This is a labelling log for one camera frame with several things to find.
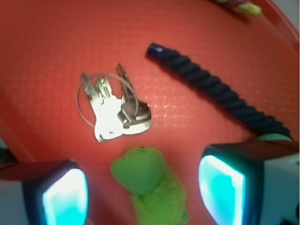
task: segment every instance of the dark blue rope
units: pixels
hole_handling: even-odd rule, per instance
[[[161,65],[170,68],[172,72],[188,81],[192,86],[202,91],[222,106],[227,112],[239,121],[246,124],[258,135],[281,134],[290,137],[290,131],[273,116],[266,116],[254,107],[248,106],[245,100],[231,88],[221,83],[217,76],[193,63],[189,57],[182,56],[176,50],[170,50],[157,44],[151,44],[147,54],[160,60]]]

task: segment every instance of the twisted rope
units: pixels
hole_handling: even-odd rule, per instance
[[[147,54],[159,59],[162,66],[170,68],[173,73],[188,81],[190,85],[217,101],[228,113],[258,135],[281,134],[290,137],[289,129],[284,127],[282,122],[276,121],[273,116],[258,112],[253,106],[248,106],[246,101],[240,99],[239,95],[227,84],[193,63],[189,57],[156,44],[149,46]]]

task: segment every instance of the bunch of keys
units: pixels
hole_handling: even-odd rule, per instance
[[[120,64],[117,71],[118,80],[122,83],[121,99],[113,95],[107,75],[103,75],[101,79],[96,76],[96,88],[90,83],[89,77],[85,74],[81,76],[82,85],[85,86],[85,93],[96,116],[94,134],[99,142],[121,135],[139,134],[151,126],[150,107],[137,99],[133,86]]]

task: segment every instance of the green plush toy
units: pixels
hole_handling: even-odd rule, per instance
[[[111,166],[113,177],[132,192],[140,224],[178,225],[188,222],[186,193],[163,155],[155,148],[130,149]]]

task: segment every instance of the key ring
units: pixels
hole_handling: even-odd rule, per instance
[[[135,91],[133,90],[133,88],[131,87],[131,85],[125,80],[123,79],[122,77],[118,76],[118,75],[115,75],[115,74],[95,74],[95,75],[92,75],[90,77],[88,77],[88,80],[86,80],[85,82],[82,82],[78,88],[78,91],[77,91],[77,98],[76,98],[76,103],[77,103],[77,108],[78,108],[78,111],[81,115],[81,117],[84,119],[84,121],[89,124],[92,128],[95,127],[94,124],[92,124],[86,117],[85,115],[83,114],[82,110],[81,110],[81,107],[80,107],[80,104],[79,104],[79,95],[80,95],[80,91],[82,89],[82,87],[90,82],[92,79],[95,79],[96,77],[101,77],[103,78],[103,76],[107,76],[107,77],[110,77],[110,78],[113,78],[113,79],[116,79],[120,82],[122,82],[123,84],[125,84],[125,86],[131,91],[132,95],[135,97],[135,116],[137,115],[137,111],[138,111],[138,107],[139,107],[139,103],[138,103],[138,100],[137,100],[137,96],[135,94]]]

